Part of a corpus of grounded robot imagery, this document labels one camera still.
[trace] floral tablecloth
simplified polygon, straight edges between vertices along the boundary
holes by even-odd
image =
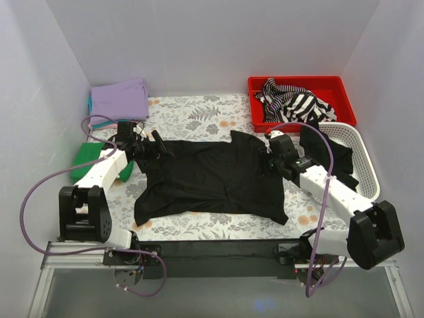
[[[161,97],[149,99],[150,118],[145,122],[147,135],[156,129],[164,140],[231,141],[230,130],[255,134],[250,123],[250,107],[246,95]],[[116,131],[95,131],[99,138],[109,138]],[[292,137],[299,148],[299,137]],[[297,238],[316,227],[321,204],[309,193],[284,180],[284,209],[289,217],[286,225],[255,215],[186,212],[159,217],[137,227],[134,202],[146,189],[146,175],[137,165],[130,179],[115,181],[107,193],[114,225],[134,230],[140,240],[223,240]],[[345,224],[327,209],[324,225],[328,229],[344,229]]]

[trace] green cloth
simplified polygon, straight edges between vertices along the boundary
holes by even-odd
[[[81,148],[78,150],[77,156],[74,160],[74,165],[77,166],[79,164],[85,164],[86,162],[90,162],[96,159],[99,159],[101,149],[105,145],[104,142],[85,142],[81,145]],[[87,172],[91,169],[93,165],[86,166],[80,169],[71,171],[71,178],[74,182],[82,179]],[[126,182],[130,176],[131,172],[133,172],[134,162],[130,161],[129,164],[125,167],[124,170],[121,171],[117,180],[121,180]]]

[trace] white cable clip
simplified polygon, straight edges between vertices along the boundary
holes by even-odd
[[[328,176],[327,174],[324,177],[324,182],[327,182],[327,180],[335,180],[337,179],[336,176]]]

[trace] glass surface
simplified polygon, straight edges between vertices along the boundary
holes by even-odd
[[[153,291],[158,280],[136,289]],[[312,297],[275,278],[169,278],[152,298],[115,287],[113,270],[55,270],[45,317],[400,317],[384,268],[345,268]]]

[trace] black and white striped cloth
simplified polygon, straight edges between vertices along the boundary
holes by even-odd
[[[336,121],[334,109],[303,87],[277,85],[274,78],[255,93],[264,109],[264,123]]]

